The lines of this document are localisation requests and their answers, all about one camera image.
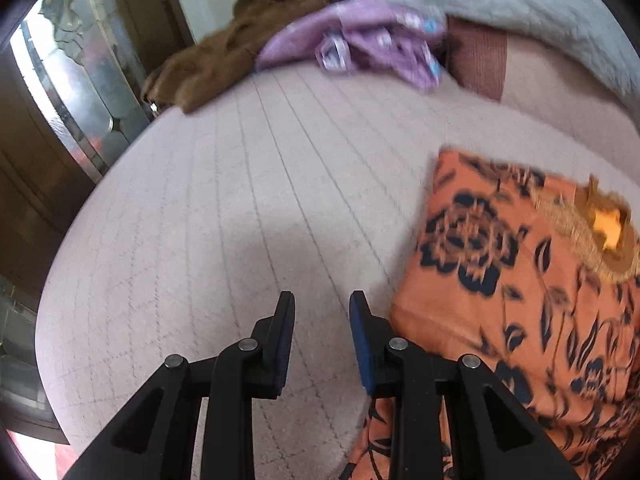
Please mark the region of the orange black floral garment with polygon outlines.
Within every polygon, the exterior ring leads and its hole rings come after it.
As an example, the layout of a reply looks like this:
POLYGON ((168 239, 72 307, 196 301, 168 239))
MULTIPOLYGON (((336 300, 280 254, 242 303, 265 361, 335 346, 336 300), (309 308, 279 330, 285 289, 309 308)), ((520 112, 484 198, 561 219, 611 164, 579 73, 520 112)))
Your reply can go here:
POLYGON ((573 479, 638 477, 639 237, 596 179, 444 148, 385 319, 435 356, 478 356, 573 479))

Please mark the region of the grey quilted blanket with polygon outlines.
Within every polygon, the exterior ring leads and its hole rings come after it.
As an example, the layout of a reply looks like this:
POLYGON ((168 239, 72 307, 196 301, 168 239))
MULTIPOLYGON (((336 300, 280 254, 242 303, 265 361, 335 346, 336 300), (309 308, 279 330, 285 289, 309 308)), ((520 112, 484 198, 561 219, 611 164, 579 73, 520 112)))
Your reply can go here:
POLYGON ((639 120, 639 55, 602 0, 395 0, 532 36, 582 63, 639 120))

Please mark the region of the purple floral garment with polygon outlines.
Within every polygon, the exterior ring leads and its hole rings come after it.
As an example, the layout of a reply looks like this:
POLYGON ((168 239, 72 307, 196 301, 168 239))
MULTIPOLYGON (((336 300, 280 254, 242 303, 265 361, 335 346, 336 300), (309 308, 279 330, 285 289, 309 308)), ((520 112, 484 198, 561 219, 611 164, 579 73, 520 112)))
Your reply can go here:
POLYGON ((258 70, 313 58, 331 74, 393 73, 430 91, 442 80, 434 49, 447 32, 439 18, 385 0, 331 4, 277 32, 256 58, 258 70))

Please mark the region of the wooden wardrobe with mirror doors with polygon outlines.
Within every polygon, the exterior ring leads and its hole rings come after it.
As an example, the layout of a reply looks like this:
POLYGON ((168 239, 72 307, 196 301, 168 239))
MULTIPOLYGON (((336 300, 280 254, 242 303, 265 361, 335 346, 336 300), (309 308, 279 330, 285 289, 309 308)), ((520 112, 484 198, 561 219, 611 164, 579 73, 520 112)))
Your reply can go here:
POLYGON ((193 38, 179 0, 1 0, 1 421, 64 443, 35 356, 50 267, 152 122, 147 76, 193 38))

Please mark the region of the brown garment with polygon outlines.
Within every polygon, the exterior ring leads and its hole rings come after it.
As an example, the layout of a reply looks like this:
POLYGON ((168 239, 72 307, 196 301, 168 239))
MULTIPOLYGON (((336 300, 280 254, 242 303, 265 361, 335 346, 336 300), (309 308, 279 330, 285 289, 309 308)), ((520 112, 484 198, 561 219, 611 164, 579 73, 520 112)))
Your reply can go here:
POLYGON ((258 54, 286 26, 343 0, 236 0, 229 24, 171 55, 145 79, 141 99, 190 114, 255 67, 258 54))

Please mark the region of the pink pillow with maroon band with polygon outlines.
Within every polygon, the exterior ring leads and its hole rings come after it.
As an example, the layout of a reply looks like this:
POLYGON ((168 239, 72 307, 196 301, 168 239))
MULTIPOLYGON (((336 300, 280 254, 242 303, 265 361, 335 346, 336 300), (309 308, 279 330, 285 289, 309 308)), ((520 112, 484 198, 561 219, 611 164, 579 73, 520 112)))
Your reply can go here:
POLYGON ((466 90, 545 122, 639 179, 639 133, 582 64, 536 39, 447 18, 446 69, 466 90))

